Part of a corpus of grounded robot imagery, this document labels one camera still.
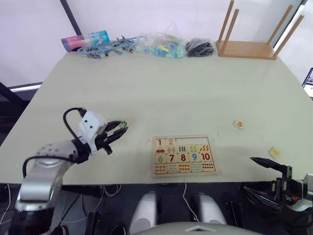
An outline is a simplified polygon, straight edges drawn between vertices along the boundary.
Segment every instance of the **white wall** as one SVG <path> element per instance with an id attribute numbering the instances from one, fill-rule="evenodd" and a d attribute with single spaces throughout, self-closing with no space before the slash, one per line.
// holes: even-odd
<path id="1" fill-rule="evenodd" d="M 313 0 L 308 0 L 301 12 L 304 18 L 279 53 L 280 58 L 303 83 L 313 67 Z"/>
<path id="2" fill-rule="evenodd" d="M 0 82 L 42 82 L 65 54 L 61 38 L 76 35 L 58 0 L 0 1 Z"/>
<path id="3" fill-rule="evenodd" d="M 111 39 L 163 32 L 175 21 L 185 39 L 216 40 L 230 0 L 67 0 L 82 33 L 107 30 Z M 290 4 L 301 0 L 235 0 L 232 40 L 267 40 Z"/>

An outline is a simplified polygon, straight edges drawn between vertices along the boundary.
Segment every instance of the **cylindrical container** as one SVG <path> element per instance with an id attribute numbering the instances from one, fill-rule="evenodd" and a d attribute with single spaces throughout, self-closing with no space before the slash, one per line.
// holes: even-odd
<path id="1" fill-rule="evenodd" d="M 109 41 L 109 36 L 105 30 L 61 39 L 61 42 L 67 51 L 77 51 L 81 47 L 90 47 L 96 45 L 98 42 L 101 44 Z"/>

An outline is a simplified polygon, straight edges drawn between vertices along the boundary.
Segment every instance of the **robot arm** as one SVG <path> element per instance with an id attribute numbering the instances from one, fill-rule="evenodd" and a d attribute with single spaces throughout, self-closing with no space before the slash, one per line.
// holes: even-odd
<path id="1" fill-rule="evenodd" d="M 74 134 L 75 139 L 71 141 L 43 146 L 36 153 L 37 159 L 32 169 L 26 176 L 23 173 L 24 181 L 16 201 L 9 235 L 48 234 L 66 171 L 74 163 L 87 161 L 89 155 L 101 148 L 111 154 L 109 144 L 127 131 L 127 127 L 120 128 L 108 136 L 107 132 L 116 128 L 120 121 L 108 123 L 101 115 L 91 111 L 84 110 L 80 113 L 82 120 L 79 124 L 79 137 Z M 56 156 L 68 161 L 56 159 Z"/>

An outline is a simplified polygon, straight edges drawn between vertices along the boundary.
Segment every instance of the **table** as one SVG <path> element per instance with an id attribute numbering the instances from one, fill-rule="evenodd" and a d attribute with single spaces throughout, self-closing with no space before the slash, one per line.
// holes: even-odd
<path id="1" fill-rule="evenodd" d="M 293 177 L 313 172 L 313 106 L 296 77 L 278 58 L 165 59 L 114 55 L 103 60 L 68 53 L 57 63 L 0 148 L 0 179 L 22 182 L 22 163 L 41 146 L 72 139 L 62 121 L 85 107 L 131 126 L 112 144 L 64 176 L 65 185 L 169 182 L 271 181 L 279 172 L 249 157 L 293 166 Z M 240 130 L 235 119 L 245 123 Z M 79 117 L 69 116 L 77 130 Z M 208 135 L 221 175 L 152 177 L 152 138 Z"/>

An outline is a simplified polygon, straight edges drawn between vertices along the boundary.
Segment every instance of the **plastic bag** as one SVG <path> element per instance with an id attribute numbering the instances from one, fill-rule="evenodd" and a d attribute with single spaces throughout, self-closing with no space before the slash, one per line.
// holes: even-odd
<path id="1" fill-rule="evenodd" d="M 209 39 L 194 38 L 186 44 L 188 57 L 203 57 L 212 55 L 214 48 Z"/>
<path id="2" fill-rule="evenodd" d="M 186 54 L 183 39 L 165 33 L 137 37 L 135 50 L 165 58 L 181 58 Z"/>

